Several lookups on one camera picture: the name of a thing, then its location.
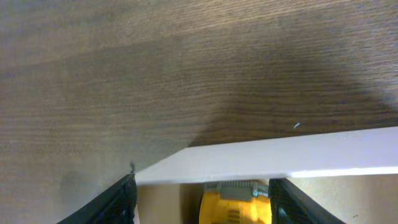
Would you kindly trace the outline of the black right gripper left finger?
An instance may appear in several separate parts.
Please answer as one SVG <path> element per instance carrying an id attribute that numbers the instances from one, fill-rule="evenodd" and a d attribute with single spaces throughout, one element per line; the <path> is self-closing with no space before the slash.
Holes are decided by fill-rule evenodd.
<path id="1" fill-rule="evenodd" d="M 137 207 L 136 167 L 59 224 L 134 224 Z"/>

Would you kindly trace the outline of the pink cardboard box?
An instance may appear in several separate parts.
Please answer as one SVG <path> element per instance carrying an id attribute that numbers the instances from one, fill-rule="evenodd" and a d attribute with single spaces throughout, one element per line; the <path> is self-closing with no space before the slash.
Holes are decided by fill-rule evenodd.
<path id="1" fill-rule="evenodd" d="M 139 185 L 288 178 L 347 223 L 397 222 L 397 128 L 188 147 Z"/>

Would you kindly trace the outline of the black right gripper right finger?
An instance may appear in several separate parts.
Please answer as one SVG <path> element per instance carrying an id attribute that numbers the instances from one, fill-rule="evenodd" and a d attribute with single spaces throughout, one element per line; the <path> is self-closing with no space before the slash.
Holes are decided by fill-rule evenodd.
<path id="1" fill-rule="evenodd" d="M 344 224 L 288 179 L 269 181 L 272 224 Z"/>

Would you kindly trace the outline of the grey and yellow toy truck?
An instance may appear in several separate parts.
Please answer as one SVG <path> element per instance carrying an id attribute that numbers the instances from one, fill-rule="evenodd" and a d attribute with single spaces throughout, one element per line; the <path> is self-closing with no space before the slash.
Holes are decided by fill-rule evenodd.
<path id="1" fill-rule="evenodd" d="M 258 180 L 207 182 L 199 224 L 271 224 L 269 186 Z"/>

